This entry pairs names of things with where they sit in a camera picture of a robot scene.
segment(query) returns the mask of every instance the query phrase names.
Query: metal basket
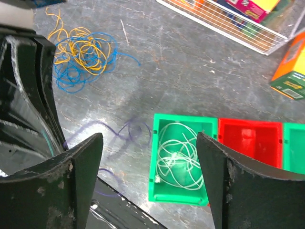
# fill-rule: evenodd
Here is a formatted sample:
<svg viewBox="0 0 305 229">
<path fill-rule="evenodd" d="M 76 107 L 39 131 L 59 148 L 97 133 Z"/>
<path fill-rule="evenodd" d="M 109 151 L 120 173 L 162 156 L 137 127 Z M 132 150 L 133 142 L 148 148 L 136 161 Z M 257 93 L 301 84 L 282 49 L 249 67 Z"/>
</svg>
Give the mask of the metal basket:
<svg viewBox="0 0 305 229">
<path fill-rule="evenodd" d="M 292 0 L 281 11 L 269 14 L 258 24 L 237 10 L 218 2 L 224 0 L 157 0 L 158 3 L 200 23 L 250 49 L 269 55 L 299 33 L 305 15 L 304 0 Z"/>
</svg>

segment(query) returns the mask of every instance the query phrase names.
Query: yellow box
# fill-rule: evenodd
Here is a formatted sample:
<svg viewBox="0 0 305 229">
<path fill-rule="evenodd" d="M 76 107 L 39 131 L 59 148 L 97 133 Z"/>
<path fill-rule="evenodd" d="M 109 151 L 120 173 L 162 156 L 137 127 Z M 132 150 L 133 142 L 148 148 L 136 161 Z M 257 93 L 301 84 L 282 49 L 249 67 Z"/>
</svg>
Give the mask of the yellow box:
<svg viewBox="0 0 305 229">
<path fill-rule="evenodd" d="M 294 39 L 270 86 L 291 99 L 305 98 L 305 32 Z"/>
</svg>

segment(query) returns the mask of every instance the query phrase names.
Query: white string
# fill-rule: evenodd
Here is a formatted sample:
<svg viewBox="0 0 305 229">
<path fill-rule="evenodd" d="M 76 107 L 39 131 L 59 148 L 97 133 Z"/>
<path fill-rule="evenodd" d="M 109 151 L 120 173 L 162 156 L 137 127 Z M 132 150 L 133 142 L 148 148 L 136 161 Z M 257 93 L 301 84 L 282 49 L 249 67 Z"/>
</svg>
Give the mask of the white string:
<svg viewBox="0 0 305 229">
<path fill-rule="evenodd" d="M 192 134 L 192 138 L 187 139 L 184 133 L 181 133 L 185 139 L 185 141 L 179 141 L 176 139 L 171 139 L 163 142 L 163 137 L 164 134 L 166 133 L 166 130 L 169 126 L 171 125 L 181 125 L 188 132 Z M 166 126 L 164 126 L 161 131 L 160 131 L 160 139 L 159 139 L 159 149 L 158 149 L 158 160 L 157 160 L 157 176 L 160 178 L 160 182 L 164 182 L 166 184 L 169 184 L 174 187 L 181 187 L 185 188 L 187 190 L 199 190 L 203 186 L 203 176 L 201 175 L 198 180 L 195 180 L 194 177 L 192 176 L 192 170 L 194 168 L 199 168 L 200 169 L 200 164 L 198 162 L 198 155 L 197 155 L 197 150 L 196 150 L 196 145 L 192 143 L 192 141 L 196 142 L 197 139 L 197 134 L 196 132 L 189 128 L 188 126 L 182 124 L 182 123 L 169 123 Z M 179 146 L 181 145 L 181 148 L 177 152 L 170 151 L 172 146 Z M 186 170 L 183 172 L 188 173 L 190 178 L 193 181 L 193 184 L 183 186 L 180 184 L 176 177 L 175 174 L 172 171 L 172 168 L 174 166 L 181 166 L 181 165 L 186 165 Z M 165 177 L 167 177 L 171 174 L 173 180 L 175 181 L 175 184 L 170 183 L 169 181 L 165 180 Z"/>
</svg>

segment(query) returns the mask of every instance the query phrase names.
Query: yellow cable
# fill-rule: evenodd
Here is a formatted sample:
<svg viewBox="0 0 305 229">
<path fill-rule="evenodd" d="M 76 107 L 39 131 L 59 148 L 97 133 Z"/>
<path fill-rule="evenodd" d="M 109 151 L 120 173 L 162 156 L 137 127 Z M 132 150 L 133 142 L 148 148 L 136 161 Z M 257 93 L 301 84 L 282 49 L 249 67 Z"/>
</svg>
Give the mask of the yellow cable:
<svg viewBox="0 0 305 229">
<path fill-rule="evenodd" d="M 89 72 L 92 75 L 99 75 L 103 73 L 107 66 L 107 60 L 111 54 L 112 48 L 110 42 L 103 38 L 93 37 L 91 32 L 84 27 L 77 27 L 72 29 L 70 32 L 67 32 L 64 29 L 64 23 L 61 19 L 61 10 L 59 9 L 59 14 L 48 12 L 49 7 L 46 8 L 47 16 L 54 16 L 57 18 L 55 28 L 49 33 L 48 40 L 55 35 L 57 35 L 57 51 L 56 55 L 64 54 L 66 57 L 63 60 L 56 60 L 54 64 L 61 64 L 69 62 L 71 57 L 79 64 L 84 70 Z M 108 45 L 108 52 L 105 54 L 99 47 Z M 88 63 L 85 60 L 85 55 L 95 54 L 98 59 L 97 61 L 88 66 Z"/>
</svg>

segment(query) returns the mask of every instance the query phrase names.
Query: gray tabletop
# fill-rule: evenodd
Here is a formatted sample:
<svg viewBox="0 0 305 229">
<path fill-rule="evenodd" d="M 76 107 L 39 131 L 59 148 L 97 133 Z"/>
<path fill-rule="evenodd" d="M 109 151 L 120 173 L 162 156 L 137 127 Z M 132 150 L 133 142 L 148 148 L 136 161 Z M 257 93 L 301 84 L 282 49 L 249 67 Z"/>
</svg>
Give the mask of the gray tabletop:
<svg viewBox="0 0 305 229">
<path fill-rule="evenodd" d="M 84 26 L 108 33 L 118 41 L 120 52 L 142 64 L 139 67 L 134 60 L 119 56 L 112 73 L 103 74 L 77 94 L 67 94 L 54 84 L 66 137 L 93 120 L 118 131 L 127 120 L 138 117 L 152 127 L 155 113 L 305 121 L 304 102 L 292 101 L 268 85 L 285 48 L 263 56 L 154 0 L 70 0 L 51 11 L 59 7 L 66 29 Z M 55 22 L 43 9 L 36 11 L 37 33 L 47 36 Z M 113 171 L 123 185 L 100 173 L 102 179 L 169 229 L 214 228 L 208 207 L 148 202 L 149 147 L 119 139 L 113 143 L 113 133 L 102 125 L 86 129 L 70 146 L 96 132 L 102 132 L 105 141 L 101 167 Z M 147 137 L 144 133 L 138 141 L 145 142 Z M 93 228 L 100 228 L 98 221 Z"/>
</svg>

